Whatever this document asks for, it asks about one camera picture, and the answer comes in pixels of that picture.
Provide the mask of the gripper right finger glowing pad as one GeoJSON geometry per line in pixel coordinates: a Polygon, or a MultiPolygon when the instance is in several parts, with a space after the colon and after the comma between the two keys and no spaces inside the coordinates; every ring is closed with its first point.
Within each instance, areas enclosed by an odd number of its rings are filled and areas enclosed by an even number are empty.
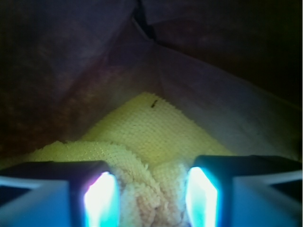
{"type": "Polygon", "coordinates": [[[192,227],[300,227],[302,164],[279,156],[198,156],[188,172],[192,227]]]}

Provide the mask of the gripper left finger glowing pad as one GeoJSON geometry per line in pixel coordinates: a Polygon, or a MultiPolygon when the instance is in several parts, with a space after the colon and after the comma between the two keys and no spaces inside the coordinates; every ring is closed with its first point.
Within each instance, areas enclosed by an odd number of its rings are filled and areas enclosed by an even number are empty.
{"type": "Polygon", "coordinates": [[[0,172],[3,227],[116,227],[117,179],[104,161],[25,162],[0,172]]]}

